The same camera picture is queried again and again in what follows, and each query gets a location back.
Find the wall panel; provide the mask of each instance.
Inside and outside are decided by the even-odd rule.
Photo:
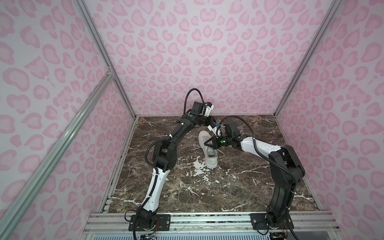
[[[110,83],[11,239],[79,238],[100,205],[131,123]]]
[[[383,10],[345,2],[278,116],[346,240],[384,234]]]
[[[71,0],[21,0],[0,3],[0,73],[1,218],[106,68]]]
[[[273,113],[331,0],[85,0],[136,114]],[[198,100],[192,94],[189,106]]]

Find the enclosure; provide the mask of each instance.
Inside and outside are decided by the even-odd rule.
[[[294,148],[300,239],[382,238],[382,1],[0,6],[1,240],[132,239],[129,210],[152,175],[143,154],[179,124],[192,88],[216,120],[241,116],[256,139]],[[228,146],[208,169],[202,130],[177,147],[158,209],[170,228],[157,237],[272,239],[281,230],[252,225],[273,195],[269,163]]]

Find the black cable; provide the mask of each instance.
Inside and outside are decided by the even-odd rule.
[[[197,88],[192,88],[191,90],[189,90],[189,92],[188,92],[187,95],[185,96],[185,101],[184,101],[184,111],[183,111],[183,114],[185,114],[185,109],[186,109],[186,107],[187,107],[187,99],[188,99],[188,96],[189,96],[189,94],[190,94],[193,90],[196,90],[196,91],[200,94],[201,101],[202,101],[203,103],[205,103],[205,102],[204,102],[204,99],[203,99],[203,95],[201,95],[201,92],[200,92]]]
[[[293,184],[293,190],[292,192],[296,192],[296,189],[297,187],[299,186],[299,181],[297,180],[297,178],[288,170],[288,169],[285,169],[284,167],[280,166],[279,164],[277,164],[276,162],[272,161],[271,159],[269,159],[267,156],[264,156],[260,151],[259,149],[257,148],[257,145],[256,145],[256,138],[255,138],[255,133],[252,129],[252,127],[247,123],[247,121],[245,121],[243,118],[239,117],[239,116],[227,116],[225,118],[223,118],[223,120],[220,121],[220,125],[221,123],[226,120],[227,118],[238,118],[240,119],[241,121],[243,121],[247,126],[248,128],[251,130],[251,133],[252,133],[252,138],[253,138],[253,147],[255,148],[255,151],[256,153],[262,157],[264,160],[266,160],[267,162],[269,162],[270,164],[274,165],[275,167],[278,167],[279,169],[283,170],[284,172],[286,172],[292,179],[293,181],[295,182]]]
[[[217,129],[216,129],[216,136],[218,137],[218,130],[221,128],[220,125],[217,126]]]
[[[144,205],[148,202],[150,197],[147,197],[145,199],[145,201],[140,205],[140,207],[136,210],[136,217],[135,217],[135,220],[133,220],[133,230],[132,230],[132,233],[133,233],[133,238],[134,240],[137,240],[136,238],[136,224],[137,224],[137,219],[139,218],[139,214],[141,212],[141,210],[143,209]]]
[[[286,222],[287,222],[287,224],[288,224],[288,228],[289,228],[289,231],[291,232],[292,236],[293,236],[296,240],[300,240],[300,239],[296,236],[295,232],[293,231],[291,224],[289,224],[289,209],[286,209],[286,210],[285,210],[285,220],[286,220]]]
[[[145,153],[144,153],[144,160],[145,160],[145,162],[146,162],[148,165],[150,165],[151,167],[153,167],[153,168],[155,169],[156,174],[159,174],[159,170],[157,169],[157,167],[156,167],[154,164],[152,164],[152,163],[150,163],[150,162],[148,161],[148,153],[149,153],[150,149],[151,149],[153,146],[155,146],[156,143],[158,143],[158,142],[162,142],[162,141],[167,141],[167,140],[169,140],[169,139],[171,139],[171,137],[168,137],[168,138],[162,138],[162,139],[158,139],[158,140],[154,141],[154,142],[149,146],[149,148],[147,148],[147,150],[146,150]]]
[[[257,145],[256,145],[256,138],[255,138],[255,133],[253,132],[253,129],[251,128],[251,126],[247,123],[247,121],[245,121],[243,118],[241,117],[238,117],[238,116],[227,116],[225,118],[223,118],[223,120],[220,121],[220,125],[221,123],[227,119],[227,118],[238,118],[240,120],[242,120],[247,126],[248,128],[251,130],[252,132],[252,138],[253,138],[253,147],[255,148],[255,151],[256,153],[262,157],[264,160],[268,161],[270,164],[278,167],[279,169],[283,170],[284,172],[286,172],[292,179],[293,181],[295,182],[293,184],[293,190],[291,190],[293,193],[296,192],[296,189],[298,188],[299,186],[299,181],[297,180],[297,178],[288,170],[288,169],[285,169],[284,167],[280,166],[279,164],[277,164],[276,162],[272,161],[271,159],[269,159],[268,157],[264,156],[260,151],[259,149],[257,148]],[[289,208],[286,206],[286,210],[285,210],[285,219],[287,221],[287,223],[289,223]],[[296,236],[295,232],[293,231],[292,227],[290,224],[288,224],[288,228],[289,228],[289,231],[292,233],[293,237],[296,239],[296,240],[299,240],[299,238]]]
[[[171,137],[162,138],[162,139],[158,139],[158,140],[154,141],[153,143],[151,143],[151,145],[147,148],[147,150],[146,150],[145,153],[144,153],[144,160],[145,160],[145,162],[146,162],[148,165],[150,165],[151,167],[153,167],[153,168],[155,169],[155,171],[156,171],[156,176],[155,176],[155,180],[154,180],[154,182],[153,182],[152,189],[151,189],[151,191],[149,192],[148,197],[145,199],[145,201],[144,201],[144,202],[139,206],[139,208],[136,210],[136,217],[135,217],[135,220],[133,221],[133,231],[132,231],[134,240],[137,240],[137,238],[136,238],[136,224],[137,224],[137,219],[139,218],[139,214],[140,214],[141,210],[143,209],[144,205],[148,202],[148,200],[149,200],[150,197],[152,196],[153,191],[155,190],[156,183],[157,183],[157,176],[158,176],[158,174],[159,174],[159,170],[157,169],[157,167],[156,167],[154,164],[152,164],[150,161],[148,161],[148,153],[149,153],[150,149],[151,149],[153,146],[156,145],[156,143],[158,143],[158,142],[162,142],[162,141],[167,141],[167,140],[169,140],[169,139],[171,139]],[[127,218],[126,218],[126,214],[127,214],[127,212],[125,212],[125,214],[124,214],[124,218],[125,218],[125,220],[128,222],[128,220],[127,220]]]
[[[265,235],[267,235],[267,234],[268,234],[268,232],[269,232],[269,227],[267,228],[267,230],[266,230],[266,232],[265,232],[265,233],[261,233],[261,232],[259,232],[259,230],[257,230],[257,229],[256,229],[256,231],[257,231],[259,234],[261,234],[261,235],[265,236]]]

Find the white robotic arm segment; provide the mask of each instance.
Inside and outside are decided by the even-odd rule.
[[[159,207],[159,199],[160,199],[161,191],[163,190],[164,183],[166,182],[166,178],[170,172],[170,170],[166,170],[165,172],[163,172],[162,169],[160,168],[157,168],[157,169],[159,171],[159,175],[157,176],[155,189],[153,190],[153,193],[149,201],[143,207],[143,209],[147,211],[152,211],[152,212],[154,212]],[[155,177],[156,177],[156,170],[153,169],[151,183],[149,184],[147,195],[145,196],[144,199],[147,199],[149,197],[149,194],[155,182]]]
[[[205,103],[204,116],[209,117],[209,114],[213,109],[214,109],[214,105],[212,103]]]
[[[252,153],[258,157],[261,157],[261,156],[259,156],[259,154],[256,153],[255,147],[253,146],[253,138],[252,137],[244,138],[240,142],[240,144],[241,144],[241,149],[244,152],[249,152],[249,153]],[[268,156],[271,152],[275,152],[275,151],[278,151],[281,149],[280,146],[272,145],[272,144],[269,144],[266,142],[262,142],[262,141],[259,141],[257,139],[256,139],[256,146],[257,146],[257,149],[260,151],[260,153],[263,154],[264,156]]]

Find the wire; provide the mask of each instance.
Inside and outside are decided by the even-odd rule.
[[[247,126],[248,128],[251,130],[252,132],[252,138],[253,138],[253,147],[256,151],[256,153],[262,157],[264,160],[266,160],[267,162],[269,162],[271,165],[274,165],[275,167],[278,167],[279,169],[283,170],[284,172],[286,172],[292,179],[293,181],[295,182],[293,184],[293,189],[291,190],[293,193],[296,192],[296,189],[298,188],[299,186],[299,181],[297,180],[297,178],[288,170],[288,169],[285,169],[284,167],[280,166],[279,164],[277,164],[276,162],[272,161],[271,159],[269,159],[268,157],[264,156],[260,151],[259,149],[257,148],[257,144],[256,144],[256,138],[255,138],[255,133],[253,132],[253,129],[252,127],[247,123],[247,121],[245,121],[243,118],[239,117],[239,116],[227,116],[225,118],[223,118],[223,120],[221,120],[221,122],[219,124],[221,124],[224,120],[226,120],[227,118],[238,118],[240,119],[241,121],[243,121]],[[289,208],[286,206],[286,210],[285,210],[285,219],[287,222],[289,222]],[[299,238],[296,236],[295,232],[293,231],[292,227],[290,224],[288,224],[288,228],[289,228],[289,231],[292,233],[292,235],[294,236],[294,238],[296,240],[299,240]]]
[[[233,148],[233,147],[232,147],[232,146],[224,146],[224,149],[227,150],[228,152],[232,152],[232,153],[234,153],[234,152],[238,152],[238,151],[240,151],[240,150],[238,150],[238,149],[236,149],[237,151],[229,151],[229,150],[227,149],[227,147],[231,147],[231,148]]]
[[[284,233],[284,227],[285,227],[286,236],[288,236],[288,228],[287,228],[287,226],[285,225],[285,223],[283,223],[283,233]]]
[[[261,234],[261,235],[265,236],[265,235],[267,235],[267,234],[268,234],[268,232],[269,232],[269,226],[268,226],[268,228],[267,228],[267,230],[266,230],[266,232],[265,232],[265,233],[261,233],[261,232],[259,232],[259,230],[257,230],[257,229],[256,229],[256,231],[257,231],[259,234]]]
[[[160,225],[159,221],[156,222],[156,225],[157,225],[157,228],[156,228],[156,229],[153,231],[153,233],[151,233],[150,235],[156,233],[157,230],[159,229],[159,225]]]
[[[286,209],[286,210],[285,210],[285,220],[287,221],[288,228],[289,228],[289,231],[291,232],[292,236],[293,236],[296,240],[300,240],[300,239],[296,236],[296,233],[293,231],[291,224],[289,224],[289,209]]]
[[[144,160],[145,160],[145,162],[146,162],[148,165],[150,165],[151,167],[153,167],[153,168],[155,169],[156,174],[159,174],[159,170],[157,169],[157,167],[156,167],[154,164],[152,164],[152,163],[150,163],[150,162],[148,161],[148,153],[149,153],[150,149],[151,149],[153,146],[156,145],[156,143],[158,143],[158,142],[162,142],[162,141],[167,141],[167,140],[169,140],[169,139],[171,139],[171,137],[162,138],[162,139],[158,139],[158,140],[154,141],[154,142],[147,148],[147,150],[146,150],[145,153],[144,153]]]
[[[203,99],[203,95],[201,95],[201,92],[200,92],[197,88],[192,88],[191,90],[189,90],[189,92],[188,92],[187,95],[185,96],[185,101],[184,101],[184,111],[183,111],[183,114],[185,114],[185,109],[186,109],[186,107],[187,107],[187,99],[188,99],[188,96],[189,96],[189,94],[190,94],[193,90],[196,90],[196,91],[200,94],[201,101],[202,101],[203,103],[205,103],[205,102],[204,102],[204,99]]]
[[[218,137],[218,130],[221,128],[221,125],[218,125],[217,126],[217,129],[216,129],[216,136]]]
[[[156,186],[156,183],[157,183],[157,176],[158,176],[158,174],[159,174],[159,170],[157,169],[157,167],[156,167],[154,164],[152,164],[150,161],[148,161],[148,153],[149,153],[150,149],[151,149],[153,146],[156,145],[156,143],[158,143],[158,142],[162,142],[162,141],[167,141],[167,140],[170,140],[170,139],[171,139],[171,137],[166,137],[166,138],[162,138],[162,139],[158,139],[158,140],[154,141],[153,143],[151,143],[151,145],[147,148],[147,150],[146,150],[145,153],[144,153],[144,160],[145,160],[145,162],[146,162],[148,165],[150,165],[151,167],[153,167],[153,168],[155,169],[155,171],[156,171],[156,176],[155,176],[155,180],[154,180],[154,182],[153,182],[152,189],[151,189],[151,191],[149,192],[148,197],[145,199],[145,201],[144,201],[144,202],[139,206],[139,208],[136,210],[136,217],[135,217],[135,220],[133,221],[133,231],[132,231],[132,233],[133,233],[133,238],[134,238],[135,240],[137,240],[137,238],[136,238],[136,224],[137,224],[137,219],[139,218],[139,214],[140,214],[141,210],[143,209],[144,205],[148,202],[148,200],[149,200],[150,197],[152,196],[153,191],[155,190],[155,186]]]
[[[220,125],[221,123],[226,120],[227,118],[238,118],[240,119],[241,121],[243,121],[247,126],[248,128],[250,129],[251,133],[252,133],[252,138],[253,138],[253,147],[256,151],[256,153],[262,157],[264,160],[266,160],[267,162],[269,162],[271,165],[274,165],[275,167],[278,167],[279,169],[283,170],[284,172],[286,172],[292,179],[293,181],[295,182],[293,184],[293,190],[292,192],[295,192],[297,187],[299,186],[299,181],[297,180],[297,178],[288,170],[288,169],[285,169],[284,167],[280,166],[279,164],[277,164],[276,162],[272,161],[271,159],[269,159],[268,157],[264,156],[264,154],[262,154],[259,149],[257,148],[257,144],[256,144],[256,138],[255,138],[255,133],[252,129],[252,127],[249,125],[249,123],[247,123],[247,121],[245,121],[243,118],[239,117],[239,116],[227,116],[225,118],[223,118],[223,120],[220,121]]]
[[[136,212],[137,210],[129,209],[129,210],[127,210],[127,211],[124,213],[124,218],[125,218],[125,221],[127,221],[127,222],[129,222],[128,219],[127,219],[127,217],[126,217],[128,211]]]

